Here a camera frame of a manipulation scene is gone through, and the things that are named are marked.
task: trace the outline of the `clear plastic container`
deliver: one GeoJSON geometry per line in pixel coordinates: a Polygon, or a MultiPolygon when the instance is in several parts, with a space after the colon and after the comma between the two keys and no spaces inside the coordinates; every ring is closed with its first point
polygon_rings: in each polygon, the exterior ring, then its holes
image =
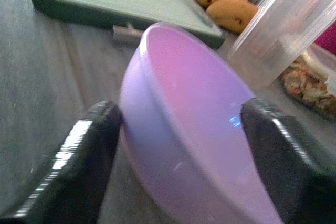
{"type": "Polygon", "coordinates": [[[271,84],[336,19],[336,0],[263,0],[226,60],[253,89],[271,84]]]}
{"type": "Polygon", "coordinates": [[[312,71],[323,78],[328,92],[336,97],[336,55],[313,43],[302,58],[312,71]]]}

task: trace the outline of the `cutting board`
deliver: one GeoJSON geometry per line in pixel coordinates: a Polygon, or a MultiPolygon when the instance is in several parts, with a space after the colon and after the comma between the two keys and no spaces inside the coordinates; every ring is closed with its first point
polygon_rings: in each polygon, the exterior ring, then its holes
{"type": "Polygon", "coordinates": [[[69,22],[112,28],[113,25],[145,30],[152,23],[168,22],[185,28],[210,47],[219,48],[225,33],[210,26],[197,13],[192,0],[32,0],[45,14],[69,22]]]}

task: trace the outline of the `plastic bowl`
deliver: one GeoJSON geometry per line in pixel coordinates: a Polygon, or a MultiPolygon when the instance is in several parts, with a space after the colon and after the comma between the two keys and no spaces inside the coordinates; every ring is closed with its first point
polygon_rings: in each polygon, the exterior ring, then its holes
{"type": "Polygon", "coordinates": [[[181,223],[281,223],[240,125],[254,94],[184,30],[149,27],[124,75],[124,147],[140,182],[181,223]]]}

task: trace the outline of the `pink object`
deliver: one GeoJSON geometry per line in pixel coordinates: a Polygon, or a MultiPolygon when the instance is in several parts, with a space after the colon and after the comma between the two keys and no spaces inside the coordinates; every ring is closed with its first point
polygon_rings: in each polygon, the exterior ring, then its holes
{"type": "Polygon", "coordinates": [[[282,223],[240,125],[253,97],[191,34],[145,31],[121,88],[123,144],[144,188],[181,223],[282,223]]]}
{"type": "Polygon", "coordinates": [[[334,22],[324,33],[315,41],[317,45],[336,55],[336,22],[334,22]]]}

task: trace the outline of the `table surface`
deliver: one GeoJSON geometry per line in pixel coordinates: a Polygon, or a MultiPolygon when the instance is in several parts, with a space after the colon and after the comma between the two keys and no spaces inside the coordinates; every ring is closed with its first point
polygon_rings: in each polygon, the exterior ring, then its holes
{"type": "MultiPolygon", "coordinates": [[[[113,42],[108,30],[51,19],[30,0],[1,0],[0,31],[1,213],[88,108],[118,101],[136,46],[113,42]]],[[[288,98],[276,82],[258,94],[336,153],[334,122],[288,98]]],[[[121,146],[99,223],[176,223],[142,189],[121,146]]]]}

